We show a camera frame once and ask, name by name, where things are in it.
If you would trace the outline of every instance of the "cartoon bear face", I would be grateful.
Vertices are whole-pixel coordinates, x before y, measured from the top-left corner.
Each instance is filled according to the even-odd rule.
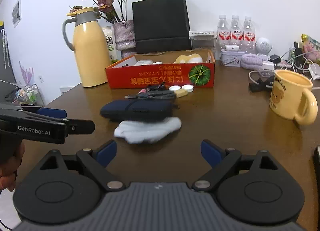
[[[279,103],[281,99],[284,97],[284,92],[280,90],[278,87],[273,87],[272,88],[272,93],[271,93],[271,100],[274,103]]]

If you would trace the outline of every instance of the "human hand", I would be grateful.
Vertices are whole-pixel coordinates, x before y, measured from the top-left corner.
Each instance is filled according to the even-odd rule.
[[[16,174],[14,172],[21,164],[24,151],[25,146],[22,142],[14,153],[14,156],[10,157],[6,163],[0,165],[0,190],[6,188],[11,192],[14,190],[16,186]]]

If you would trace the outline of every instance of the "white bottle with green label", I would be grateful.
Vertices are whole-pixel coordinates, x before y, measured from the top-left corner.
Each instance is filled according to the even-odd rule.
[[[112,33],[111,26],[105,26],[102,28],[104,35],[106,36],[109,57],[111,60],[111,64],[118,61],[117,53],[116,53],[116,45],[115,45],[115,38]]]

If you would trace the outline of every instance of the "red cardboard box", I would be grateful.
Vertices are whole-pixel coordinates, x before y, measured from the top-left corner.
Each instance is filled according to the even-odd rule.
[[[180,55],[197,53],[204,63],[174,63]],[[140,60],[162,61],[160,65],[133,66]],[[192,84],[212,88],[215,60],[211,50],[172,51],[154,54],[135,54],[106,68],[111,89],[144,88],[166,82],[166,85]]]

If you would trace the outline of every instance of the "brown tabletop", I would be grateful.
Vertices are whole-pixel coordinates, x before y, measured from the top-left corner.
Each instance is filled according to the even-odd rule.
[[[215,73],[213,89],[195,89],[177,99],[180,109],[174,111],[174,116],[182,120],[178,132],[152,145],[129,145],[115,138],[117,156],[107,169],[126,184],[131,181],[191,184],[210,169],[200,154],[203,139],[224,149],[234,147],[244,154],[266,149],[303,188],[305,203],[298,223],[307,230],[316,230],[317,188],[311,156],[320,143],[319,117],[311,126],[297,126],[270,110],[269,92],[250,93],[247,70],[218,65]],[[51,149],[74,154],[113,139],[118,123],[102,118],[100,108],[135,93],[137,89],[110,90],[108,84],[86,89],[78,85],[50,103],[48,107],[65,109],[69,118],[93,120],[96,130],[92,135],[69,136],[64,145],[26,141],[18,181]],[[315,91],[315,96],[320,100],[320,91]]]

